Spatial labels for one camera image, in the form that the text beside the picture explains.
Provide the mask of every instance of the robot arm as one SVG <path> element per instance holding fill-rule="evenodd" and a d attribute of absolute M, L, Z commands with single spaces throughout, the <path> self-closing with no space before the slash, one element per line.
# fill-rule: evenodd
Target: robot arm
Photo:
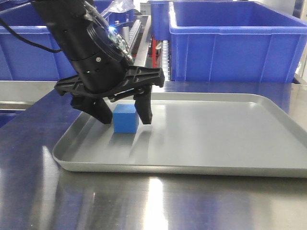
<path fill-rule="evenodd" d="M 133 66 L 125 40 L 92 6 L 92 0 L 36 0 L 31 2 L 53 34 L 78 75 L 61 79 L 55 89 L 70 92 L 71 105 L 104 124 L 112 112 L 111 102 L 134 96 L 136 110 L 144 124 L 150 124 L 152 85 L 163 87 L 160 68 Z"/>

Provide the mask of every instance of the plastic bag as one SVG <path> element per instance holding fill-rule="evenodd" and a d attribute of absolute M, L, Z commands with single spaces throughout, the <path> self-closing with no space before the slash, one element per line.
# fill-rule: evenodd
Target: plastic bag
<path fill-rule="evenodd" d="M 107 12 L 124 13 L 134 8 L 132 0 L 114 0 L 101 14 L 104 15 Z"/>

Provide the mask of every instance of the stainless steel table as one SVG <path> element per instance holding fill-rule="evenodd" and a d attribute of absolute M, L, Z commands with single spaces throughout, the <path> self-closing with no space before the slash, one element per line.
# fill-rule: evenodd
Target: stainless steel table
<path fill-rule="evenodd" d="M 307 129 L 307 86 L 166 82 L 167 92 L 250 92 Z M 306 230 L 307 179 L 73 173 L 51 151 L 79 111 L 52 91 L 0 129 L 1 230 Z"/>

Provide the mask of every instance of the red bar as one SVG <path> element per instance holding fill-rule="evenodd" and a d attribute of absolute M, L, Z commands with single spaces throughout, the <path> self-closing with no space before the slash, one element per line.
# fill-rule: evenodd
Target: red bar
<path fill-rule="evenodd" d="M 153 46 L 152 46 L 152 54 L 153 54 L 153 68 L 156 68 L 157 67 L 157 64 L 156 64 L 156 56 L 155 56 L 155 47 L 156 47 L 156 40 L 154 38 L 154 36 L 152 37 L 153 39 Z"/>

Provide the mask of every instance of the cable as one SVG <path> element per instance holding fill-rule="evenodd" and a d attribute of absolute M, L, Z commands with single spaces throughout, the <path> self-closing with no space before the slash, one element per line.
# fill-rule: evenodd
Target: cable
<path fill-rule="evenodd" d="M 27 43 L 27 44 L 29 44 L 29 45 L 31 45 L 31 46 L 38 47 L 38 48 L 40 48 L 40 49 L 43 49 L 43 50 L 45 50 L 45 51 L 48 51 L 48 52 L 54 53 L 54 54 L 62 51 L 61 49 L 57 49 L 57 50 L 50 49 L 50 48 L 48 48 L 48 47 L 46 47 L 46 46 L 43 46 L 43 45 L 38 44 L 38 43 L 35 43 L 35 42 L 31 42 L 31 41 L 25 39 L 24 37 L 22 37 L 22 36 L 20 36 L 19 34 L 17 34 L 12 28 L 10 28 L 10 26 L 7 25 L 6 22 L 5 22 L 2 18 L 0 18 L 0 24 L 1 24 L 8 32 L 10 32 L 10 34 L 12 34 L 14 37 L 16 37 L 17 39 L 19 39 L 19 40 L 21 40 L 21 41 L 23 41 L 23 42 L 25 42 L 25 43 Z"/>

